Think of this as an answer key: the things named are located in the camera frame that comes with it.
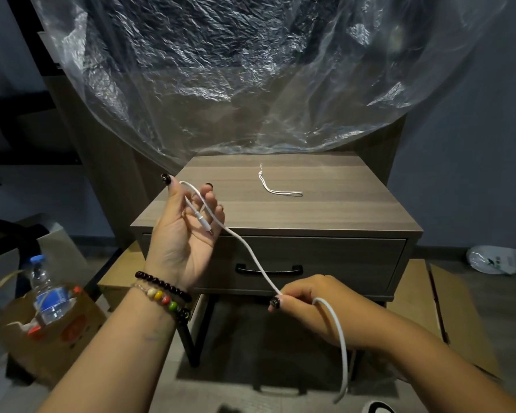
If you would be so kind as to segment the brown paper bag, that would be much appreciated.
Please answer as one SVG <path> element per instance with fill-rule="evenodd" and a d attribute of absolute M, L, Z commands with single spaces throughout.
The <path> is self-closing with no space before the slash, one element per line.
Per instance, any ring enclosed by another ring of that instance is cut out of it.
<path fill-rule="evenodd" d="M 0 290 L 21 272 L 15 270 L 0 279 Z M 72 309 L 46 326 L 36 317 L 32 291 L 0 307 L 5 376 L 15 384 L 55 387 L 105 323 L 103 310 L 82 287 L 67 283 L 67 290 L 74 298 Z"/>

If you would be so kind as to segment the person's right forearm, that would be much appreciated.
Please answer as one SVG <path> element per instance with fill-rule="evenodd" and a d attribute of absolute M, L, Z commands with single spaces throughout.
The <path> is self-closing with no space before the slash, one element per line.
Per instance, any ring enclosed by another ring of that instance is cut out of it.
<path fill-rule="evenodd" d="M 416 323 L 378 307 L 368 347 L 406 378 L 431 413 L 516 413 L 516 399 Z"/>

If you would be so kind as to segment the white plastic bag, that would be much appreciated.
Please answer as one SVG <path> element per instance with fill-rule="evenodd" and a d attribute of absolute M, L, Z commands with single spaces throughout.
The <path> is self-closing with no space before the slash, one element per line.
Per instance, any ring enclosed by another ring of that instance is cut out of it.
<path fill-rule="evenodd" d="M 489 275 L 516 274 L 516 249 L 479 245 L 467 250 L 468 264 Z"/>

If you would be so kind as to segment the white and black shoe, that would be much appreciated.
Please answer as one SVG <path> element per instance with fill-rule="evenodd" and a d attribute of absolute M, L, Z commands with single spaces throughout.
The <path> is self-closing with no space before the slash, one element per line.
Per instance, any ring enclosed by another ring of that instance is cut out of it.
<path fill-rule="evenodd" d="M 371 400 L 364 404 L 360 413 L 396 413 L 392 407 L 380 400 Z"/>

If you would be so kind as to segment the clear plastic sheet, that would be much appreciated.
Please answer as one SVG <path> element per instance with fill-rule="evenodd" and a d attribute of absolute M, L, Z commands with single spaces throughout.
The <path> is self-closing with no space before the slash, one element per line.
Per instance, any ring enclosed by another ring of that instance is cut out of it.
<path fill-rule="evenodd" d="M 89 112 L 165 167 L 320 152 L 442 85 L 509 0 L 31 0 Z"/>

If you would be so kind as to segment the flattened brown cardboard box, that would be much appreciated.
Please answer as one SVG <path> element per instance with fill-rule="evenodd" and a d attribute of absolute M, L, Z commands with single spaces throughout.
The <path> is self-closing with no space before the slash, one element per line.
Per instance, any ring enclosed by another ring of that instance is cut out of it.
<path fill-rule="evenodd" d="M 387 309 L 409 319 L 494 380 L 502 375 L 472 296 L 458 276 L 411 259 Z"/>

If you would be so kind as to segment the person's left forearm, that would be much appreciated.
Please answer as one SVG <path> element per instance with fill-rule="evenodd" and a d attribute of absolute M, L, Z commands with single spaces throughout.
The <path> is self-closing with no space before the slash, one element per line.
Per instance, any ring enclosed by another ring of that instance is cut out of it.
<path fill-rule="evenodd" d="M 131 288 L 37 413 L 148 413 L 176 327 Z"/>

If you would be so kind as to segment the grey wooden nightstand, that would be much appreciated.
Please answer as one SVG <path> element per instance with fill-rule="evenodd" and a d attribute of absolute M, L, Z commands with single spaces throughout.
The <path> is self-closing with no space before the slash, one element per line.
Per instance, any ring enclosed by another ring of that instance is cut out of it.
<path fill-rule="evenodd" d="M 331 275 L 378 304 L 391 302 L 423 230 L 353 153 L 195 156 L 175 176 L 213 185 L 226 226 L 281 289 Z"/>

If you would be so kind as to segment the person's right hand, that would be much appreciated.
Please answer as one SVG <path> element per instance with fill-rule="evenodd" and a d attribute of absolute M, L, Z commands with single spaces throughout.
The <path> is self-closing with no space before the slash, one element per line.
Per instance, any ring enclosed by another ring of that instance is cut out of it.
<path fill-rule="evenodd" d="M 347 347 L 381 349 L 384 309 L 334 277 L 299 279 L 285 285 L 280 295 L 312 305 L 309 316 L 295 319 L 331 344 L 344 339 Z"/>

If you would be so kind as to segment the plastic water bottle blue label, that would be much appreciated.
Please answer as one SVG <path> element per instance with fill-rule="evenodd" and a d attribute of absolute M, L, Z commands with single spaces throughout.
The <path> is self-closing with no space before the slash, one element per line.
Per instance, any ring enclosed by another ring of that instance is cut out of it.
<path fill-rule="evenodd" d="M 45 255 L 30 258 L 29 281 L 34 292 L 36 319 L 42 326 L 48 326 L 64 317 L 75 305 L 73 291 L 62 285 L 48 269 Z"/>

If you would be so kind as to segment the person's left hand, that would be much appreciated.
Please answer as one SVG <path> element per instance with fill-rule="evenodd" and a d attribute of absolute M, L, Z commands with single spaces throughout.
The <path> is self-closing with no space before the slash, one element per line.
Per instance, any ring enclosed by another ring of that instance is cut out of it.
<path fill-rule="evenodd" d="M 151 235 L 144 272 L 190 292 L 206 270 L 222 231 L 204 205 L 221 223 L 225 214 L 211 184 L 204 184 L 199 195 L 186 190 L 186 196 L 185 208 L 172 208 L 165 203 Z"/>

